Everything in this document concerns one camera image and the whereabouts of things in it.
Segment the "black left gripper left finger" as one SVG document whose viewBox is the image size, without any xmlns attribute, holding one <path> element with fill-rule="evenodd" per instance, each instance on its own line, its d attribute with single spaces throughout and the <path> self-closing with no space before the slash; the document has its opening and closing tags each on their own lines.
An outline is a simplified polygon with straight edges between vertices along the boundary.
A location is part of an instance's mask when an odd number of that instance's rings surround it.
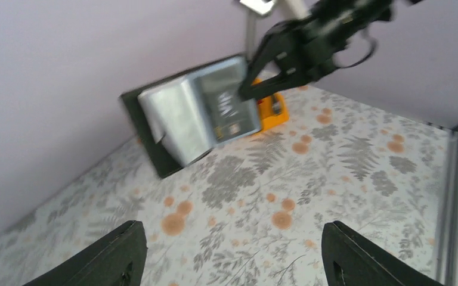
<svg viewBox="0 0 458 286">
<path fill-rule="evenodd" d="M 129 220 L 27 285 L 139 286 L 146 255 L 143 223 Z"/>
</svg>

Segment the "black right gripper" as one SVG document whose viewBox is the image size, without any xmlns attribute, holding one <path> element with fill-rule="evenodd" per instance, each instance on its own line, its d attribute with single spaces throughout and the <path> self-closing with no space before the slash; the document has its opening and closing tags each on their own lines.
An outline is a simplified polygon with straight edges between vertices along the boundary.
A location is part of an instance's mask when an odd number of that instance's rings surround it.
<svg viewBox="0 0 458 286">
<path fill-rule="evenodd" d="M 248 60 L 246 77 L 238 81 L 238 96 L 242 101 L 262 100 L 343 69 L 335 55 L 347 49 L 356 33 L 368 42 L 369 50 L 351 67 L 365 62 L 377 50 L 369 26 L 375 21 L 391 21 L 391 5 L 391 1 L 318 1 L 309 16 L 275 24 Z M 254 83 L 270 61 L 279 68 L 279 74 Z"/>
</svg>

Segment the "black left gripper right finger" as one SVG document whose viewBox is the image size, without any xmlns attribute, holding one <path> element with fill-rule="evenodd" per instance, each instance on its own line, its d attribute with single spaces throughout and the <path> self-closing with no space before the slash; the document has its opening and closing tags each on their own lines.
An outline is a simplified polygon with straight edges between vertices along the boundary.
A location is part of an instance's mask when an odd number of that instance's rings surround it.
<svg viewBox="0 0 458 286">
<path fill-rule="evenodd" d="M 442 286 L 338 220 L 323 226 L 321 256 L 329 286 Z"/>
</svg>

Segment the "dark VIP credit card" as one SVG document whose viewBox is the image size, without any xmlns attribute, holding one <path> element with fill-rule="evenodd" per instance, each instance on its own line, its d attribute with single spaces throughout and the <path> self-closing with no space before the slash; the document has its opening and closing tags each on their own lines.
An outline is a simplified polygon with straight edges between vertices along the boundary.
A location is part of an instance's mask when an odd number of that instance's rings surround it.
<svg viewBox="0 0 458 286">
<path fill-rule="evenodd" d="M 244 101 L 239 95 L 245 76 L 246 61 L 241 57 L 205 67 L 193 76 L 216 145 L 253 135 L 262 129 L 256 101 Z"/>
</svg>

